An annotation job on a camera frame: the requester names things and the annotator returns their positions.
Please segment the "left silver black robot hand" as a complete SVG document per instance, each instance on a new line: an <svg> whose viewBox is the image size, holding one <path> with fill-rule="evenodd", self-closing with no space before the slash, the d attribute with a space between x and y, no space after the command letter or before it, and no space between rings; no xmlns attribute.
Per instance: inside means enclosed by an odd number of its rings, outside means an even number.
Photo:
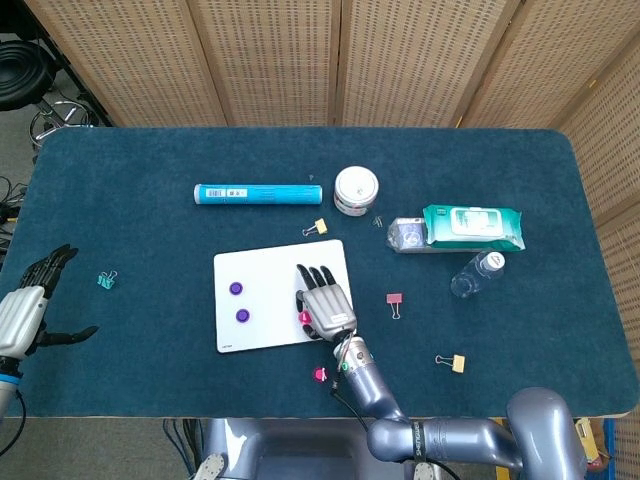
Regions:
<svg viewBox="0 0 640 480"><path fill-rule="evenodd" d="M24 360L39 347L73 345L93 336L98 326L76 333L48 332L44 315L48 303L68 261L77 248L64 244L48 256L31 264L24 272L18 288L1 301L1 356Z"/></svg>

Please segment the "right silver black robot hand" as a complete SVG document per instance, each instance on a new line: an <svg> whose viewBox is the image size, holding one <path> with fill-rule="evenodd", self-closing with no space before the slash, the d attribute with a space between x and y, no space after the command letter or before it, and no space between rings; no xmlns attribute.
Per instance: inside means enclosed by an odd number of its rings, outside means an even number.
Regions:
<svg viewBox="0 0 640 480"><path fill-rule="evenodd" d="M296 268L306 286L295 294L298 314L307 314L308 320L302 323L305 334L333 343L355 334L356 315L332 272L326 266L317 269L297 264Z"/></svg>

